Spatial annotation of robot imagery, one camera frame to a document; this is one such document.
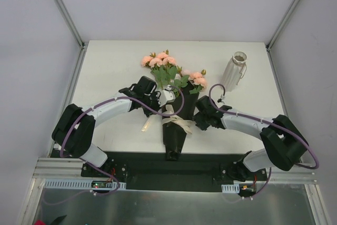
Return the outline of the pink rose bouquet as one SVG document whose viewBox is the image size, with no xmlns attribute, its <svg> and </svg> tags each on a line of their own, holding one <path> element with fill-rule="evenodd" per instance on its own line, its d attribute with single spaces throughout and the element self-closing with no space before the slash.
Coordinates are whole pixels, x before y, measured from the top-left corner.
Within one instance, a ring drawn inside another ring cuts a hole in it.
<svg viewBox="0 0 337 225">
<path fill-rule="evenodd" d="M 207 88 L 206 70 L 200 72 L 187 71 L 177 64 L 169 50 L 159 53 L 153 52 L 144 56 L 141 60 L 141 66 L 150 70 L 161 89 L 174 86 L 175 96 L 180 96 L 179 91 L 187 91 L 190 95 L 200 93 Z"/>
</svg>

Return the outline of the cream printed ribbon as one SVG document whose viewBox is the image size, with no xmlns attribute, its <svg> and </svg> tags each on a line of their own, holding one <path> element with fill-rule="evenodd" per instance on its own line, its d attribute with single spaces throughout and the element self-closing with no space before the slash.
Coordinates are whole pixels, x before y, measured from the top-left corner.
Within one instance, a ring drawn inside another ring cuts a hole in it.
<svg viewBox="0 0 337 225">
<path fill-rule="evenodd" d="M 169 104 L 167 104 L 164 107 L 164 109 L 165 109 L 164 115 L 175 113 L 173 107 Z M 146 123 L 143 125 L 141 132 L 146 132 L 149 129 L 152 121 L 153 121 L 152 116 L 150 116 L 149 119 L 146 121 Z M 176 114 L 161 120 L 162 126 L 168 126 L 169 123 L 172 123 L 173 126 L 180 127 L 186 134 L 192 134 L 192 125 L 194 124 L 192 120 L 182 119 L 180 116 Z"/>
</svg>

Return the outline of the black wrapping paper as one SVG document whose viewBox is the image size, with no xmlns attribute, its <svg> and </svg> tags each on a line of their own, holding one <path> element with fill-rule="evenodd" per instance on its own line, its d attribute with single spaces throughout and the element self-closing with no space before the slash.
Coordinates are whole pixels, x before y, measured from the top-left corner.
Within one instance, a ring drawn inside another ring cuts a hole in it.
<svg viewBox="0 0 337 225">
<path fill-rule="evenodd" d="M 192 84 L 182 88 L 185 102 L 182 110 L 177 115 L 185 120 L 192 120 L 195 110 L 195 103 L 199 97 L 198 93 L 190 93 L 190 91 L 193 89 L 194 86 Z M 163 126 L 162 131 L 163 144 L 165 146 L 165 159 L 167 161 L 178 160 L 188 134 L 186 134 L 180 127 L 173 126 L 172 123 L 169 123 L 168 126 Z"/>
</svg>

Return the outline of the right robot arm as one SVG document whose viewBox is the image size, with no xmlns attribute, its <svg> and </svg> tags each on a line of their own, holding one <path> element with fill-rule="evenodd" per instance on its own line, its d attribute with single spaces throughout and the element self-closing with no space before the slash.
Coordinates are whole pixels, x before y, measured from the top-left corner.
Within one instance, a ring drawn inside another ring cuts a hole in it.
<svg viewBox="0 0 337 225">
<path fill-rule="evenodd" d="M 247 152 L 226 169 L 228 177 L 234 180 L 244 182 L 258 170 L 271 167 L 289 171 L 308 150 L 307 141 L 285 115 L 264 120 L 230 106 L 217 108 L 208 96 L 198 99 L 196 108 L 193 120 L 199 129 L 205 131 L 212 126 L 234 130 L 262 141 L 264 148 Z"/>
</svg>

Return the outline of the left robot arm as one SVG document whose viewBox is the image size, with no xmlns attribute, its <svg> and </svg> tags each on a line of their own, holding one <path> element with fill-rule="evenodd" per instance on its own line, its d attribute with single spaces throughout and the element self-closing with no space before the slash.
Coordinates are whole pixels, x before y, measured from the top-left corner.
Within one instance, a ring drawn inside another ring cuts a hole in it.
<svg viewBox="0 0 337 225">
<path fill-rule="evenodd" d="M 156 83 L 142 76 L 137 83 L 95 105 L 68 105 L 52 132 L 52 139 L 61 146 L 60 157 L 81 159 L 93 165 L 93 171 L 99 177 L 108 176 L 111 172 L 108 156 L 92 141 L 95 128 L 115 116 L 139 108 L 150 116 L 160 109 L 160 97 Z"/>
</svg>

